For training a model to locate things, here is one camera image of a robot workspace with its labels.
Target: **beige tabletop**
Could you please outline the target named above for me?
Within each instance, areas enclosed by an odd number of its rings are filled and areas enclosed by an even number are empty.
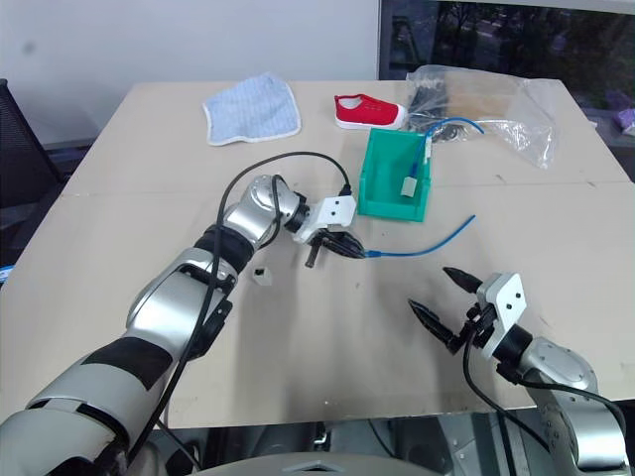
[[[0,420],[123,332],[135,294],[213,221],[225,185],[245,166],[313,150],[339,159],[356,188],[368,133],[334,125],[334,94],[404,99],[399,82],[292,83],[300,134],[214,148],[200,103],[227,85],[138,85],[104,129],[0,294]],[[529,305],[522,325],[582,354],[605,396],[633,398],[635,188],[564,87],[557,90],[561,142],[547,171],[491,136],[440,144],[425,223],[354,222],[368,248],[401,251],[434,244],[477,215],[434,254],[353,261],[323,253],[309,270],[309,248],[286,234],[257,253],[231,295],[221,335],[188,365],[170,424],[484,409],[463,382],[460,358],[406,302],[428,304],[458,330],[473,297],[443,274],[446,265],[481,278],[519,272]],[[281,173],[310,200],[340,186],[334,168],[316,159],[287,159],[263,172]],[[234,196],[240,192],[239,185]],[[249,279],[260,265],[273,273],[270,288]],[[475,380],[504,406],[531,403],[491,362],[475,357],[473,366]]]

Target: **towel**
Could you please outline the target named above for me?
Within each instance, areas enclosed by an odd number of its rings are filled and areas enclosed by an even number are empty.
[[[207,143],[260,142],[298,134],[300,113],[293,92],[266,72],[250,77],[205,100]]]

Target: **red shoe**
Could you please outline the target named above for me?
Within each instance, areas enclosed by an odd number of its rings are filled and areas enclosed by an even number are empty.
[[[335,96],[335,122],[342,129],[399,129],[406,108],[366,94]]]

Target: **black office chair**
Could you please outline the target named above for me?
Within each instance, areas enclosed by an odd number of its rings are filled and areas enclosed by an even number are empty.
[[[15,264],[64,182],[0,79],[0,266]]]

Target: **dark glass window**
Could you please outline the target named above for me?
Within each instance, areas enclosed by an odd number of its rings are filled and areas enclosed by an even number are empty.
[[[634,16],[383,0],[379,78],[403,79],[429,63],[560,79],[618,160],[635,162],[635,138],[613,118],[635,107]]]

